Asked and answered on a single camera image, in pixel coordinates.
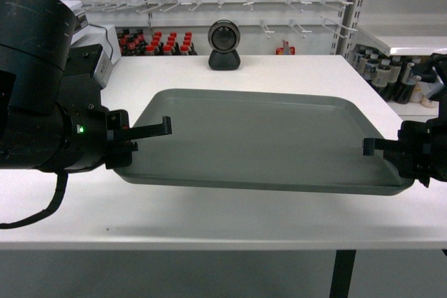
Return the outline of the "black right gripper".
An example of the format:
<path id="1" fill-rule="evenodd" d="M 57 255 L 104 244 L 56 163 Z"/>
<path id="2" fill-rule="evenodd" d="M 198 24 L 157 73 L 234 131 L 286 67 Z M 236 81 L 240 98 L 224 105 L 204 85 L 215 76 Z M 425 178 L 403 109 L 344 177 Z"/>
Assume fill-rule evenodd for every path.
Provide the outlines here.
<path id="1" fill-rule="evenodd" d="M 403 121 L 399 140 L 366 137 L 362 154 L 373 156 L 383 151 L 383 158 L 392 163 L 402 178 L 417 179 L 429 186 L 430 179 L 446 182 L 446 120 L 429 119 L 425 123 Z"/>

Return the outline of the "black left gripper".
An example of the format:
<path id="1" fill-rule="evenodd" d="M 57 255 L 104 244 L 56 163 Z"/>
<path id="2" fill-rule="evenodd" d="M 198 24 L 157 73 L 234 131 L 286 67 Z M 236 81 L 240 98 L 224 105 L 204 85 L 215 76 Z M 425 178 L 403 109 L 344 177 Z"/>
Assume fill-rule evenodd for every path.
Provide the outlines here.
<path id="1" fill-rule="evenodd" d="M 128 167 L 133 162 L 137 142 L 131 140 L 170 135 L 171 118 L 162 116 L 160 124 L 129 126 L 126 110 L 88 110 L 70 105 L 61 108 L 63 133 L 58 150 L 48 161 L 52 171 L 90 171 L 103 164 L 108 170 Z M 106 145 L 106 140 L 114 141 Z"/>

